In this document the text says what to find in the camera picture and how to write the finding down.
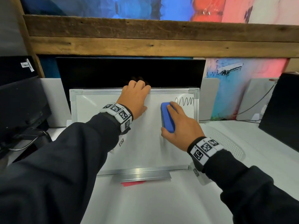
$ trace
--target white perforated tray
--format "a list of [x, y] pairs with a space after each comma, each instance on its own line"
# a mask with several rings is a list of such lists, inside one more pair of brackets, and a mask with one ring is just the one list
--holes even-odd
[[244, 150], [229, 137], [213, 127], [207, 126], [205, 124], [200, 124], [200, 126], [202, 127], [206, 137], [211, 137], [222, 144], [224, 148], [230, 151], [237, 160], [243, 161], [245, 159], [246, 155]]

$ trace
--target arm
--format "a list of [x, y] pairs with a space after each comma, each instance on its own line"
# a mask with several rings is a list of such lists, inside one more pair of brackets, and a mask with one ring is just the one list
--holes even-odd
[[205, 135], [196, 120], [171, 102], [167, 107], [176, 129], [173, 134], [162, 128], [162, 136], [188, 152], [200, 171], [223, 190], [220, 199], [233, 214], [234, 223], [298, 223], [299, 201], [273, 184], [273, 179], [258, 167], [246, 167], [224, 149], [213, 154], [202, 166], [190, 152]]
[[[117, 103], [135, 119], [146, 110], [150, 86], [131, 81]], [[11, 164], [0, 176], [1, 223], [80, 223], [98, 171], [121, 133], [107, 113], [74, 123], [52, 143]]]

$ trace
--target gray wall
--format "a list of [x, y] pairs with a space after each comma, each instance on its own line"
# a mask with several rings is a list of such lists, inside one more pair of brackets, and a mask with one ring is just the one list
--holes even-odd
[[10, 0], [0, 0], [0, 56], [26, 56]]

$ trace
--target person's left hand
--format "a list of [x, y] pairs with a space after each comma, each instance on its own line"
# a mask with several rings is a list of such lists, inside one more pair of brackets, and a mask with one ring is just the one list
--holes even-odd
[[144, 81], [135, 82], [131, 80], [128, 86], [124, 86], [118, 104], [126, 106], [133, 114], [133, 119], [136, 120], [147, 109], [144, 106], [144, 100], [151, 90], [151, 86], [145, 86]]

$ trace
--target colorful mural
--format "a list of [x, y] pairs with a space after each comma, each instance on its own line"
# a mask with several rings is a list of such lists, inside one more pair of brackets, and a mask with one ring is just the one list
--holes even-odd
[[[299, 0], [22, 0], [28, 14], [227, 23], [299, 25]], [[54, 57], [42, 56], [46, 77], [59, 77]], [[212, 119], [234, 119], [254, 77], [279, 77], [286, 59], [208, 58], [207, 77], [219, 78]]]

